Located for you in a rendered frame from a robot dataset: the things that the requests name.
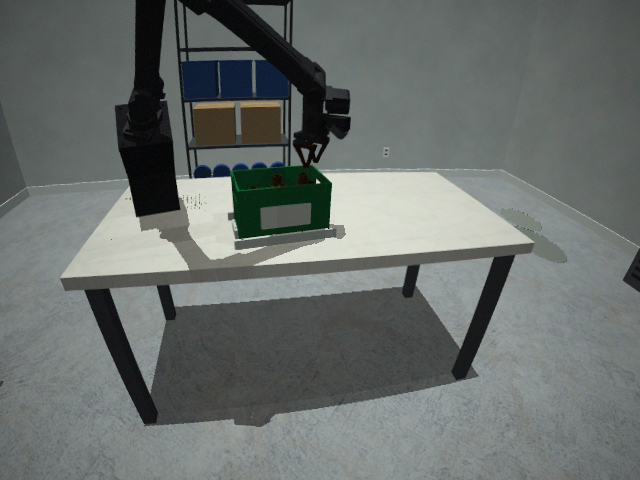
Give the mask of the green crate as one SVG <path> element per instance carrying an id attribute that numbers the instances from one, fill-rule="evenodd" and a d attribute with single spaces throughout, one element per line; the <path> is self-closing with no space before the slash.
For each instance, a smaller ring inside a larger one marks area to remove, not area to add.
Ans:
<path id="1" fill-rule="evenodd" d="M 320 183 L 296 185 L 299 173 Z M 292 186 L 271 187 L 275 174 Z M 313 165 L 234 170 L 231 184 L 239 239 L 329 228 L 332 182 Z"/>

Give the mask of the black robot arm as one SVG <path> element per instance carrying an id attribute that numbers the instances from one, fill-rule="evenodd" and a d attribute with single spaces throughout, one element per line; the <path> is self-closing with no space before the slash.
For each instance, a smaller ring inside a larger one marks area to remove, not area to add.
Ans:
<path id="1" fill-rule="evenodd" d="M 178 1 L 197 15 L 205 12 L 215 18 L 281 71 L 303 95 L 303 112 L 323 113 L 322 101 L 330 101 L 325 102 L 327 113 L 307 115 L 307 134 L 330 131 L 341 140 L 349 133 L 351 117 L 329 114 L 349 114 L 350 91 L 326 86 L 325 71 L 298 52 L 242 0 Z M 147 142 L 162 116 L 159 102 L 166 95 L 164 82 L 159 78 L 165 3 L 166 0 L 136 0 L 134 88 L 123 134 Z"/>

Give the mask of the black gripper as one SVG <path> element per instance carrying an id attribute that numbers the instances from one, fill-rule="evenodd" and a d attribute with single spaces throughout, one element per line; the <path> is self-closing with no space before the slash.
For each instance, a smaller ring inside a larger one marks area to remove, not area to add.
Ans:
<path id="1" fill-rule="evenodd" d="M 307 134 L 307 115 L 318 116 L 318 115 L 323 115 L 323 113 L 302 112 L 302 130 L 294 133 L 294 138 L 296 139 L 293 140 L 293 146 L 296 152 L 298 153 L 304 168 L 309 168 L 309 165 L 312 160 L 313 160 L 313 163 L 319 162 L 325 148 L 327 147 L 330 141 L 330 137 L 327 137 L 327 135 L 329 135 L 329 132 L 327 132 L 328 134 L 324 133 L 320 135 Z M 308 137 L 308 140 L 307 140 L 307 137 Z M 313 143 L 322 144 L 321 149 L 317 155 L 317 158 L 315 157 L 315 150 L 317 148 L 317 145 Z M 301 148 L 305 148 L 309 150 L 307 162 L 305 162 Z"/>

